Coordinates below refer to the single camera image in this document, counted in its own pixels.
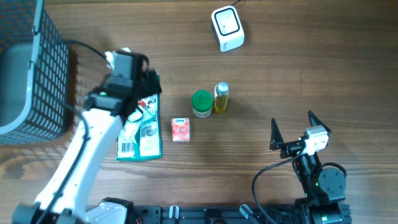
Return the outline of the red snack bar wrapper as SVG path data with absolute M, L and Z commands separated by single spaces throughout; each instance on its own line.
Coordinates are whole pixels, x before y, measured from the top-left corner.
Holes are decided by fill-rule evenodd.
M 139 100 L 138 103 L 139 103 L 138 106 L 139 106 L 140 109 L 142 109 L 142 110 L 146 110 L 147 109 L 147 105 L 146 105 L 145 101 Z

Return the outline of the teal snack bar wrapper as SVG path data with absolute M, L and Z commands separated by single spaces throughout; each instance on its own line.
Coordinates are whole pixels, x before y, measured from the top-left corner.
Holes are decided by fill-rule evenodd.
M 135 110 L 132 114 L 127 117 L 127 121 L 119 133 L 119 138 L 122 140 L 132 141 L 136 143 L 136 134 L 140 128 L 140 125 L 149 121 L 154 117 L 154 114 L 147 111 Z

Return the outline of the green 3M glove package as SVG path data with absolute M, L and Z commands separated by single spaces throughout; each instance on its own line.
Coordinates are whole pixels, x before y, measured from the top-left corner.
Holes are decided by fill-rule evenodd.
M 137 162 L 162 157 L 159 122 L 160 95 L 152 95 L 142 100 L 146 102 L 147 109 L 142 110 L 138 106 L 136 110 L 150 112 L 154 114 L 154 117 L 140 125 L 136 134 L 136 143 L 122 140 L 118 136 L 118 151 L 116 155 L 118 161 Z

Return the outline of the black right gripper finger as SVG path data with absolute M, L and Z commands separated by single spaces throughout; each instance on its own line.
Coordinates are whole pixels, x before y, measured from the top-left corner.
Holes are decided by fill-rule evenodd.
M 281 149 L 284 144 L 283 137 L 280 133 L 277 121 L 275 118 L 271 119 L 271 139 L 270 139 L 270 149 Z
M 323 126 L 328 134 L 331 134 L 331 129 L 321 122 L 313 113 L 312 110 L 308 111 L 308 119 L 311 126 Z

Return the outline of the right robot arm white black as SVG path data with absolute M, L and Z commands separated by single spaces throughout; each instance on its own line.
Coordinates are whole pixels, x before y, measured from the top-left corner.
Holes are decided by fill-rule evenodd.
M 277 121 L 271 119 L 270 149 L 279 150 L 282 159 L 291 159 L 294 172 L 305 196 L 294 204 L 297 223 L 351 223 L 346 198 L 345 168 L 335 162 L 320 162 L 318 152 L 328 146 L 331 129 L 312 111 L 308 112 L 310 127 L 296 141 L 285 142 Z

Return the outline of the yellow liquid bottle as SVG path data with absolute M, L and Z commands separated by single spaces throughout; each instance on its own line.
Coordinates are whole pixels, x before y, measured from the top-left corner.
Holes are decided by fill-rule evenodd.
M 214 89 L 214 109 L 216 113 L 223 113 L 226 110 L 229 99 L 229 85 L 220 82 Z

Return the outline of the orange tissue pack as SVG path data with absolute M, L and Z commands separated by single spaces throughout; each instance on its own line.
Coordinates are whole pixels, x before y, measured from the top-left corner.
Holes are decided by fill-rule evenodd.
M 190 141 L 190 120 L 188 118 L 172 119 L 172 141 L 173 142 Z

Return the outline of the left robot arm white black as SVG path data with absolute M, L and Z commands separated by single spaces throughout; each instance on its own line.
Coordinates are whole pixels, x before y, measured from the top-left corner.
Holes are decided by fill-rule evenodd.
M 112 52 L 113 69 L 84 97 L 80 123 L 53 177 L 33 205 L 20 204 L 12 223 L 135 223 L 139 214 L 132 201 L 107 197 L 87 210 L 93 182 L 105 155 L 118 138 L 139 100 L 161 93 L 155 70 L 146 55 Z

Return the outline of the green lid jar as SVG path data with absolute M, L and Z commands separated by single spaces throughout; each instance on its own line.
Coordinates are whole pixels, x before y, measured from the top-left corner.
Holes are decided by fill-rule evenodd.
M 199 118 L 209 117 L 213 111 L 213 103 L 213 96 L 209 91 L 196 91 L 192 96 L 193 114 Z

